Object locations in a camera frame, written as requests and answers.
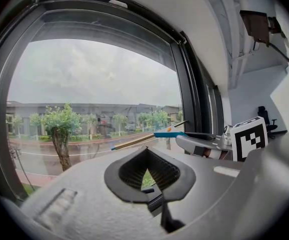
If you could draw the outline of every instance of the cloud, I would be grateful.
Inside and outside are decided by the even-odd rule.
[[[175,71],[130,50],[78,39],[29,43],[12,77],[8,100],[181,104]]]

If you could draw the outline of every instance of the white cube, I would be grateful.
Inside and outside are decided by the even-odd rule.
[[[261,116],[237,123],[230,135],[233,161],[244,162],[251,150],[268,145],[266,123]]]

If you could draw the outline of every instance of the chair backrest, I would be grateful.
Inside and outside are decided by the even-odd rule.
[[[264,118],[264,122],[266,125],[270,125],[268,111],[266,110],[264,106],[258,107],[258,116]]]

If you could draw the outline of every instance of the office chair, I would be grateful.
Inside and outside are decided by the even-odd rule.
[[[277,119],[273,119],[273,124],[270,124],[269,116],[268,116],[268,111],[264,106],[259,106],[258,107],[258,116],[264,118],[265,122],[265,127],[266,127],[266,132],[268,134],[268,138],[274,139],[275,136],[271,131],[275,130],[278,128],[278,125],[275,125],[275,121]]]

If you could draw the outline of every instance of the black window frame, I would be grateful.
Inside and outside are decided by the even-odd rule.
[[[105,13],[136,23],[170,44],[179,80],[186,132],[210,132],[208,94],[194,49],[184,32],[178,32],[154,12],[131,0],[117,0],[127,8],[109,3],[111,0],[23,0],[0,24],[0,195],[13,202],[23,201],[25,192],[9,154],[6,131],[6,107],[9,86],[17,63],[31,36],[30,28],[40,28],[39,18],[48,10],[103,10]]]

